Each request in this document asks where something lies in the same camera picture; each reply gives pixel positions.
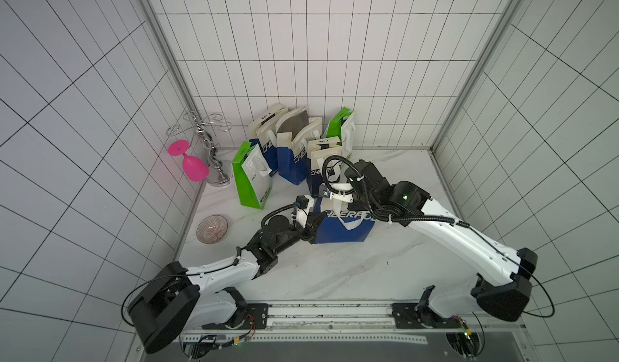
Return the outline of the dark blue bag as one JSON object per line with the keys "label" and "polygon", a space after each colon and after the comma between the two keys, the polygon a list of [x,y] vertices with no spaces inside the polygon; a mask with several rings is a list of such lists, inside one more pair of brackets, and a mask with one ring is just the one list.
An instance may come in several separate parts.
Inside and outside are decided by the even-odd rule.
{"label": "dark blue bag", "polygon": [[316,200],[313,212],[326,214],[317,228],[316,244],[364,242],[375,225],[369,212],[325,197]]}

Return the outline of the green white bag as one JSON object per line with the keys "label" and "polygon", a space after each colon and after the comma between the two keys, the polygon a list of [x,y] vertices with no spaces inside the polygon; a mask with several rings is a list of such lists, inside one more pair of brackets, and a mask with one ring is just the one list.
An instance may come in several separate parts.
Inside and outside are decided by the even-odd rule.
{"label": "green white bag", "polygon": [[343,147],[343,156],[350,159],[352,156],[353,142],[356,133],[354,111],[343,107],[328,123],[325,136],[327,138],[339,137]]}
{"label": "green white bag", "polygon": [[232,160],[232,170],[240,205],[262,210],[272,189],[272,179],[260,146],[242,142]]}

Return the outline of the blue cheerful bag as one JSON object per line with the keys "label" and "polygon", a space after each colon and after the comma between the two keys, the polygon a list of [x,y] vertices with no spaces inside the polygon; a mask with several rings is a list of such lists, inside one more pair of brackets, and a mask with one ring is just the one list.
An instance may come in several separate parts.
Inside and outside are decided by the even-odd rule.
{"label": "blue cheerful bag", "polygon": [[276,124],[279,175],[298,186],[308,175],[309,142],[322,136],[322,118],[311,118],[305,108],[283,115]]}
{"label": "blue cheerful bag", "polygon": [[260,147],[262,156],[271,169],[271,176],[278,170],[276,125],[288,111],[287,107],[277,103],[248,126],[248,141],[251,145]]}

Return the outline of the blue Cheerful bag front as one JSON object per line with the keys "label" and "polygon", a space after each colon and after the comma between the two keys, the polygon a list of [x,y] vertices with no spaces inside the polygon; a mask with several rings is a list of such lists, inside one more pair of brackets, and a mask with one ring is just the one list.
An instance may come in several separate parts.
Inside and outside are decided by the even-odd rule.
{"label": "blue Cheerful bag front", "polygon": [[271,169],[271,176],[278,170],[276,125],[288,111],[287,107],[277,103],[248,126],[248,141],[251,145],[260,147],[262,156]]}

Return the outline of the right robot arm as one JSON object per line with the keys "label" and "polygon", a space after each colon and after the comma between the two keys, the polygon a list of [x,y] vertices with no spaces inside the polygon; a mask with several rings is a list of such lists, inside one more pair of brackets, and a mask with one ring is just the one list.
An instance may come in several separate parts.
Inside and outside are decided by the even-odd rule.
{"label": "right robot arm", "polygon": [[474,268],[474,278],[424,289],[414,308],[420,323],[432,328],[442,320],[477,311],[510,323],[522,316],[538,263],[534,251],[498,243],[449,213],[415,184],[390,184],[369,161],[358,161],[345,176],[355,201],[373,217],[422,232]]}

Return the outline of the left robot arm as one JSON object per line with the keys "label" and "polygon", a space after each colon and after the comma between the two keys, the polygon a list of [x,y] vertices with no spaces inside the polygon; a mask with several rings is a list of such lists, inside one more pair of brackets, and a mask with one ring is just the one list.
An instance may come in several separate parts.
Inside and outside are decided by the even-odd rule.
{"label": "left robot arm", "polygon": [[311,242],[327,213],[309,213],[305,223],[274,215],[250,241],[224,260],[198,267],[174,261],[135,287],[122,303],[123,319],[135,328],[148,354],[171,344],[190,324],[238,327],[248,316],[241,284],[268,273],[278,256],[300,241]]}

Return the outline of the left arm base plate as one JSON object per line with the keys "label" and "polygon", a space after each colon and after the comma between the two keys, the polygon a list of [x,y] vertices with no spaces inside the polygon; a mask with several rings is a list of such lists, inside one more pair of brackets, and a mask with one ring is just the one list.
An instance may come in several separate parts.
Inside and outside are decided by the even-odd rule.
{"label": "left arm base plate", "polygon": [[207,323],[202,325],[201,329],[248,331],[252,328],[263,330],[267,326],[268,317],[269,304],[249,303],[246,307],[235,307],[232,316],[224,323]]}

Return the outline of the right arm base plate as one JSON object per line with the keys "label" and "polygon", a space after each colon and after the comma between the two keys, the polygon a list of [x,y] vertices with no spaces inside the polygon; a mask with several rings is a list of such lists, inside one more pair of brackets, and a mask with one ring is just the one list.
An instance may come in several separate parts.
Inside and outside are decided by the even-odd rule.
{"label": "right arm base plate", "polygon": [[397,329],[459,329],[455,318],[442,318],[429,307],[416,302],[393,303],[392,315]]}

